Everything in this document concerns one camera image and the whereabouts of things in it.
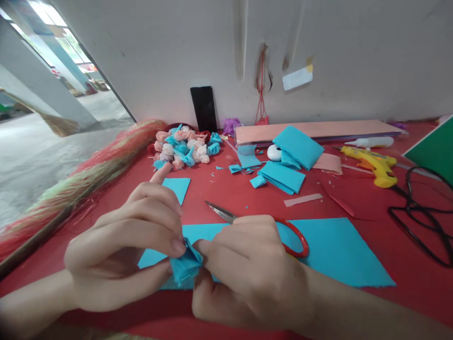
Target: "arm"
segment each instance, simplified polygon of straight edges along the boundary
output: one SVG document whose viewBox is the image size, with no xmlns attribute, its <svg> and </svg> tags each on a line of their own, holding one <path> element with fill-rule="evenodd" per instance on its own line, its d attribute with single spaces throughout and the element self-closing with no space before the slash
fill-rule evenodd
<svg viewBox="0 0 453 340">
<path fill-rule="evenodd" d="M 169 164 L 162 167 L 123 206 L 71 240 L 65 270 L 0 299 L 0 330 L 26 339 L 69 310 L 111 311 L 157 291 L 171 276 L 171 266 L 167 258 L 139 269 L 144 249 L 171 257 L 185 252 L 181 205 L 173 191 L 160 185 L 170 169 Z"/>
<path fill-rule="evenodd" d="M 11 337 L 27 339 L 75 308 L 72 278 L 63 270 L 0 299 L 0 327 Z"/>
<path fill-rule="evenodd" d="M 333 280 L 285 253 L 270 216 L 246 216 L 212 242 L 193 291 L 200 319 L 293 330 L 312 339 L 453 339 L 446 326 Z M 215 283 L 212 275 L 223 283 Z"/>
</svg>

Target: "black power cord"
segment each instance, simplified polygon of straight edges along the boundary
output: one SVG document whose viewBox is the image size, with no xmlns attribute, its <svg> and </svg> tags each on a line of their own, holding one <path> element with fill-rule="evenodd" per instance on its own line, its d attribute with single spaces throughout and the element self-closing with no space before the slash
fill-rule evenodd
<svg viewBox="0 0 453 340">
<path fill-rule="evenodd" d="M 433 175 L 438 176 L 442 182 L 444 182 L 452 191 L 453 191 L 453 186 L 448 183 L 448 181 L 439 175 L 437 172 L 425 168 L 425 167 L 413 167 L 407 170 L 406 173 L 406 184 L 408 188 L 408 192 L 405 192 L 403 189 L 401 189 L 398 186 L 393 186 L 391 187 L 392 190 L 406 198 L 406 206 L 405 207 L 389 207 L 388 208 L 388 213 L 390 216 L 398 222 L 400 227 L 408 233 L 408 235 L 412 238 L 412 240 L 428 255 L 430 256 L 433 260 L 435 260 L 437 263 L 448 267 L 448 268 L 453 268 L 453 246 L 450 243 L 450 240 L 453 239 L 453 236 L 447 234 L 445 230 L 442 228 L 441 224 L 439 221 L 432 215 L 432 213 L 447 213 L 447 214 L 452 214 L 453 210 L 440 210 L 436 208 L 430 208 L 430 207 L 424 207 L 415 202 L 412 198 L 412 186 L 411 186 L 411 174 L 415 169 L 423 169 Z M 445 262 L 441 258 L 439 258 L 434 252 L 428 248 L 428 246 L 423 243 L 417 235 L 414 234 L 414 232 L 406 225 L 404 222 L 396 215 L 395 211 L 405 211 L 407 215 L 414 220 L 416 223 L 419 225 L 435 232 L 441 239 L 445 250 L 447 251 L 448 254 L 448 262 Z M 424 222 L 420 221 L 418 218 L 416 218 L 412 213 L 413 212 L 421 212 L 428 220 L 432 223 L 432 225 L 425 224 Z"/>
</svg>

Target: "hand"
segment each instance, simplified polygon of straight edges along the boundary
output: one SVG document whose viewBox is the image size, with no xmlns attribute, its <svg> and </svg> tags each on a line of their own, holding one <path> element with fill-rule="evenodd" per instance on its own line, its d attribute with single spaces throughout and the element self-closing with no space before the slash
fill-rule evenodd
<svg viewBox="0 0 453 340">
<path fill-rule="evenodd" d="M 170 257 L 185 252 L 181 205 L 175 193 L 161 185 L 170 170 L 164 165 L 123 206 L 69 243 L 65 264 L 79 308 L 118 309 L 154 293 L 170 278 L 168 258 L 142 270 L 137 266 L 146 248 Z"/>
<path fill-rule="evenodd" d="M 310 322 L 314 301 L 304 267 L 285 252 L 271 216 L 235 219 L 213 241 L 195 280 L 193 314 L 231 327 L 281 330 Z M 212 275 L 222 283 L 214 283 Z"/>
</svg>

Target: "yellow glue gun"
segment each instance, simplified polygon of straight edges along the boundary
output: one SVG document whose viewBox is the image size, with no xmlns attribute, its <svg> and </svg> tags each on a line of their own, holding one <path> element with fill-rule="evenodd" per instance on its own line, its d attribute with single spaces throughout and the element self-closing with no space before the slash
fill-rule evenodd
<svg viewBox="0 0 453 340">
<path fill-rule="evenodd" d="M 396 164 L 396 158 L 383 156 L 372 151 L 367 151 L 352 146 L 343 146 L 343 148 L 336 146 L 334 147 L 340 149 L 341 152 L 346 156 L 360 160 L 361 163 L 358 164 L 358 166 L 373 171 L 374 175 L 376 176 L 374 184 L 378 187 L 388 188 L 394 186 L 397 183 L 398 179 L 390 170 L 390 168 Z"/>
</svg>

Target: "scissors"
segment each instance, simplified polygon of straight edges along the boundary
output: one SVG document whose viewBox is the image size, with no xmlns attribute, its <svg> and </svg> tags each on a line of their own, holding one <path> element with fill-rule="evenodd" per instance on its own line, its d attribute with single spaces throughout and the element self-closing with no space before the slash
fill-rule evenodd
<svg viewBox="0 0 453 340">
<path fill-rule="evenodd" d="M 228 210 L 225 210 L 225 209 L 223 209 L 223 208 L 219 207 L 218 205 L 215 205 L 215 204 L 213 204 L 211 202 L 208 202 L 208 201 L 205 201 L 205 202 L 206 202 L 207 205 L 209 205 L 209 207 L 211 207 L 212 210 L 214 210 L 221 218 L 223 218 L 229 224 L 233 224 L 233 221 L 237 218 L 237 216 L 233 215 Z M 302 233 L 299 231 L 299 229 L 297 229 L 291 222 L 289 222 L 289 221 L 287 221 L 285 219 L 282 219 L 280 217 L 275 217 L 275 216 L 272 216 L 272 218 L 275 220 L 275 222 L 280 222 L 280 223 L 284 224 L 285 226 L 287 226 L 289 229 L 291 229 L 294 232 L 294 234 L 297 235 L 297 237 L 299 238 L 299 240 L 302 243 L 303 251 L 301 251 L 300 253 L 292 250 L 286 244 L 283 244 L 283 246 L 285 247 L 285 251 L 289 255 L 294 256 L 295 258 L 307 257 L 309 252 L 310 252 L 310 248 L 308 247 L 307 240 L 302 235 Z"/>
</svg>

